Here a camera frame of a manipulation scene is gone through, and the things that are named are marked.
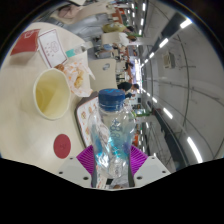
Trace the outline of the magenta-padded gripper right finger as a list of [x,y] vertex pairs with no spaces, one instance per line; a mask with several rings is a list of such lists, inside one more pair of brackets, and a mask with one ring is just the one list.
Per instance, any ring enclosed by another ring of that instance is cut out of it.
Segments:
[[167,175],[170,175],[169,170],[156,156],[147,156],[137,147],[131,147],[128,168],[130,187],[140,188]]

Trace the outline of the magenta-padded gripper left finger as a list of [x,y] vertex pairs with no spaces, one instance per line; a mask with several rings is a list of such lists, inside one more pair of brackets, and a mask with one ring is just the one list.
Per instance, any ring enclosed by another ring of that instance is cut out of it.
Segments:
[[84,149],[78,156],[69,156],[57,175],[84,188],[94,188],[97,182],[93,147]]

